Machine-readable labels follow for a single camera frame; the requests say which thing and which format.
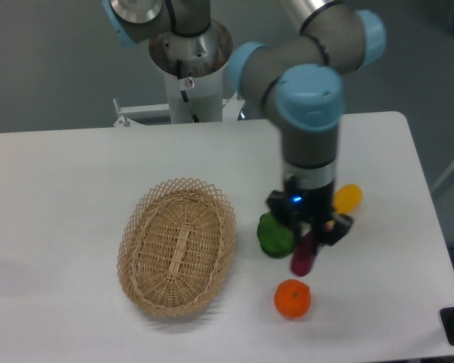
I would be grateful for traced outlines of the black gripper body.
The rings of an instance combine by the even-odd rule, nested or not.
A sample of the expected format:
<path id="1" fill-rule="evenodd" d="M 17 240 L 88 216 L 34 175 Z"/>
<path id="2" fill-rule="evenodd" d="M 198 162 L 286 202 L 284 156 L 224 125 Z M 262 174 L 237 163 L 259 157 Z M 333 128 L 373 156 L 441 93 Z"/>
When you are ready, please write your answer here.
<path id="1" fill-rule="evenodd" d="M 313 236 L 319 236 L 324 245 L 333 246 L 353 226 L 354 219 L 334 210 L 334 183 L 306 189 L 295 175 L 289 175 L 283 182 L 281 191 L 272 191 L 266 199 L 266 205 L 278 224 L 293 233 L 295 222 L 308 225 Z"/>

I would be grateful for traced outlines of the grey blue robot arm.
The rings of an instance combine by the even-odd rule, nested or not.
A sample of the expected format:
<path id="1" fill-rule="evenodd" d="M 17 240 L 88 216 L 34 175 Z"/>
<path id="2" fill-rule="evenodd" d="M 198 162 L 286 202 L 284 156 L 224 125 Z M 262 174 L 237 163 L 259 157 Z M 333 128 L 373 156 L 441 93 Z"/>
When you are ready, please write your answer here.
<path id="1" fill-rule="evenodd" d="M 297 37 L 278 48 L 232 46 L 208 1 L 105 1 L 126 44 L 148 42 L 163 72 L 173 123 L 222 119 L 222 81 L 280 131 L 283 188 L 268 199 L 277 222 L 309 256 L 337 243 L 353 220 L 334 210 L 338 127 L 344 114 L 341 76 L 376 61 L 386 32 L 371 11 L 340 1 L 286 1 Z"/>

